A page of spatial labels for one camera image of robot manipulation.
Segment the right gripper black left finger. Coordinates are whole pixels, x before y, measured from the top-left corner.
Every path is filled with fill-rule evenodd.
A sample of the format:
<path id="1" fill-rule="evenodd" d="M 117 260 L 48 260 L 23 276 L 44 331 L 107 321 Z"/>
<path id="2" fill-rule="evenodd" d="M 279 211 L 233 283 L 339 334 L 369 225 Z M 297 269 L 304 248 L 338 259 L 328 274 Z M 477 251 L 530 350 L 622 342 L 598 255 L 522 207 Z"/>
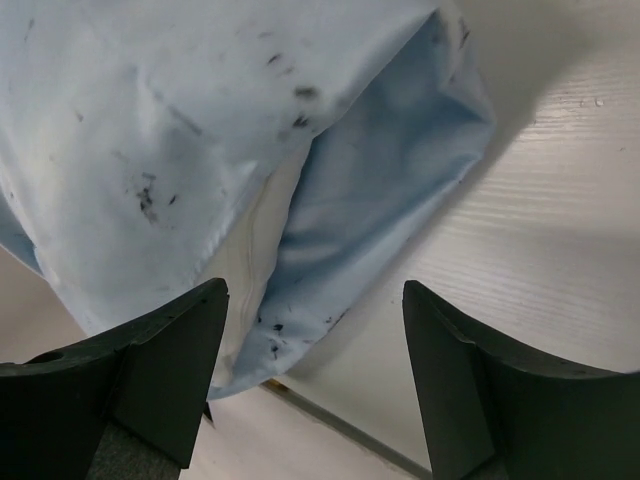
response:
<path id="1" fill-rule="evenodd" d="M 209 280 L 102 334 L 1 366 L 5 479 L 176 479 L 191 462 L 228 288 Z"/>

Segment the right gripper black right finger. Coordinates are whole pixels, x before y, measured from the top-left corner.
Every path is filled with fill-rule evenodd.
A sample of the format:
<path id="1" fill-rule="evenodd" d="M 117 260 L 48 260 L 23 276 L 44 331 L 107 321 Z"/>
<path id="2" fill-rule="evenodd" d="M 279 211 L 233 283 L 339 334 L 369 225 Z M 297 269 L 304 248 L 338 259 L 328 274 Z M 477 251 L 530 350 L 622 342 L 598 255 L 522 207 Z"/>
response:
<path id="1" fill-rule="evenodd" d="M 436 479 L 635 479 L 639 376 L 576 363 L 415 280 L 403 320 Z"/>

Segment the white pillow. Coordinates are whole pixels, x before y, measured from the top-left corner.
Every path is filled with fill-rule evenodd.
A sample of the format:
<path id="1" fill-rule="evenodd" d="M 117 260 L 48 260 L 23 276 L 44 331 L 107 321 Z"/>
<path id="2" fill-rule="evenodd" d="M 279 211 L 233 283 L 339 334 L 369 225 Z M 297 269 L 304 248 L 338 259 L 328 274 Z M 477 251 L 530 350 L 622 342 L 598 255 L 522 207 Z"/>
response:
<path id="1" fill-rule="evenodd" d="M 202 281 L 223 279 L 229 292 L 226 323 L 213 373 L 216 387 L 231 383 L 235 361 L 256 321 L 308 154 L 307 147 L 299 149 L 265 180 L 201 272 Z"/>

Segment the light blue pillowcase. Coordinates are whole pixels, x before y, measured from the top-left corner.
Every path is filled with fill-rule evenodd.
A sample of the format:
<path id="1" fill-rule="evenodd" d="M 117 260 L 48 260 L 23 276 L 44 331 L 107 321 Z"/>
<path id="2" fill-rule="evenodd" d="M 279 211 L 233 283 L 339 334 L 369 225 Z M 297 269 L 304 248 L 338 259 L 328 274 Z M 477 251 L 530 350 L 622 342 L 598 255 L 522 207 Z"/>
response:
<path id="1" fill-rule="evenodd" d="M 96 335 L 204 282 L 303 147 L 224 387 L 286 373 L 483 157 L 494 128 L 449 1 L 5 1 L 1 243 Z"/>

